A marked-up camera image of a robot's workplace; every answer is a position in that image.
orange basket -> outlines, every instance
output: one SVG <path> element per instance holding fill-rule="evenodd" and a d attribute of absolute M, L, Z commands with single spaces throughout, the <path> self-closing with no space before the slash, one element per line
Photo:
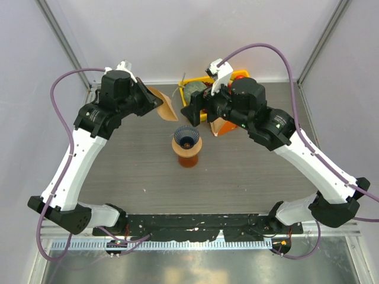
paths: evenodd
<path fill-rule="evenodd" d="M 232 73 L 232 76 L 230 77 L 230 80 L 234 80 L 235 77 L 239 76 L 239 75 L 243 75 L 245 77 L 250 77 L 250 74 L 248 71 L 246 70 L 238 70 L 238 71 L 234 71 Z M 205 76 L 205 77 L 198 77 L 198 78 L 193 78 L 193 79 L 188 79 L 188 80 L 184 80 L 183 83 L 182 82 L 179 82 L 178 84 L 181 85 L 183 84 L 183 86 L 185 86 L 186 84 L 190 83 L 190 82 L 193 82 L 193 81 L 202 81 L 204 83 L 213 83 L 214 80 L 211 78 L 211 77 L 208 77 L 208 76 Z M 180 91 L 180 96 L 182 97 L 182 102 L 183 102 L 183 106 L 187 106 L 187 104 L 185 103 L 185 100 L 184 100 L 184 90 L 182 87 L 179 87 L 179 91 Z M 207 120 L 207 114 L 204 113 L 203 111 L 200 112 L 200 121 L 206 121 Z"/>

